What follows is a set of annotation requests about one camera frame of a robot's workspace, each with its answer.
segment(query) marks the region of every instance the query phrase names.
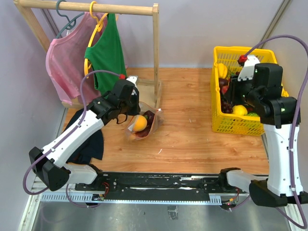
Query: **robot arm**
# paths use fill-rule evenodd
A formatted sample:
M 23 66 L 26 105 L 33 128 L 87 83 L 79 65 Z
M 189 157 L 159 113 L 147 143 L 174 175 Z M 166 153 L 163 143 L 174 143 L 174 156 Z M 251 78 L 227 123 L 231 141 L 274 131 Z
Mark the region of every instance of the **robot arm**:
M 281 97 L 282 68 L 277 64 L 255 64 L 253 78 L 244 80 L 234 77 L 230 83 L 229 101 L 249 104 L 255 108 L 264 125 L 268 143 L 269 176 L 257 177 L 238 168 L 221 171 L 222 186 L 238 187 L 250 193 L 259 206 L 280 207 L 295 204 L 291 188 L 290 170 L 294 172 L 296 194 L 302 204 L 308 203 L 308 193 L 303 191 L 297 161 L 297 135 L 300 115 L 297 118 L 293 150 L 293 169 L 290 169 L 289 137 L 295 113 L 296 99 Z
M 40 156 L 50 152 L 39 161 L 33 171 L 51 191 L 56 191 L 67 183 L 95 184 L 98 169 L 88 165 L 67 164 L 71 154 L 93 133 L 116 119 L 119 114 L 135 116 L 140 112 L 137 77 L 120 79 L 111 92 L 94 99 L 72 126 L 50 144 L 39 149 L 34 147 L 30 152 L 33 163 Z

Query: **green tank top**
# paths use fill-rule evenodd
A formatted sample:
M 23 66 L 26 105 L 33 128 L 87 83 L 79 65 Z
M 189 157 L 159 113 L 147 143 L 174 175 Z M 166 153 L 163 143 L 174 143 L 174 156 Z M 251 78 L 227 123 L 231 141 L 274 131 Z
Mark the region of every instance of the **green tank top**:
M 100 39 L 92 47 L 86 49 L 85 58 L 91 64 L 93 70 L 113 71 L 126 76 L 126 69 L 119 32 L 116 27 L 116 16 L 108 14 L 107 26 Z M 108 73 L 94 74 L 94 86 L 101 94 L 112 90 L 119 77 Z

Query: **bag of fruit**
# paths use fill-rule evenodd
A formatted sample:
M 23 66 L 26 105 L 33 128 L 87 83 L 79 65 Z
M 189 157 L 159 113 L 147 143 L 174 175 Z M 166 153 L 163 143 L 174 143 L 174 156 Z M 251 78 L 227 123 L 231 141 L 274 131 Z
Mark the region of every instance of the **bag of fruit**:
M 151 108 L 143 102 L 139 102 L 140 113 L 134 116 L 125 129 L 130 141 L 138 141 L 154 133 L 164 122 L 161 109 Z

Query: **plastic basket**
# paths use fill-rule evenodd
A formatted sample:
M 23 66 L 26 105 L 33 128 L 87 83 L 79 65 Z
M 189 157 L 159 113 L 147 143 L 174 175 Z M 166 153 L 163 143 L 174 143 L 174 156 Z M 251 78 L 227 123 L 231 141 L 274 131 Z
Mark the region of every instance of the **plastic basket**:
M 214 63 L 211 77 L 212 100 L 212 128 L 215 132 L 260 136 L 264 133 L 260 117 L 240 116 L 221 112 L 220 92 L 218 83 L 218 64 L 223 63 L 230 71 L 240 71 L 242 68 L 237 60 L 245 54 L 250 47 L 215 47 Z M 277 63 L 274 52 L 271 50 L 255 49 L 251 54 L 255 55 L 261 63 Z M 282 96 L 288 97 L 288 93 L 282 89 Z

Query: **wooden floor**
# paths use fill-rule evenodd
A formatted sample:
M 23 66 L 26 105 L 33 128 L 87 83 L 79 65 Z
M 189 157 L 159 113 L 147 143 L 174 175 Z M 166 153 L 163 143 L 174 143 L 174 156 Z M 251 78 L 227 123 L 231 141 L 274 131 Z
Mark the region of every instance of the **wooden floor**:
M 153 69 L 131 68 L 128 75 L 152 79 Z M 128 141 L 127 123 L 110 122 L 102 129 L 103 160 L 92 164 L 103 171 L 219 173 L 239 167 L 268 174 L 261 137 L 212 132 L 210 76 L 211 69 L 161 68 L 163 126 L 144 140 Z M 75 111 L 69 110 L 66 123 Z

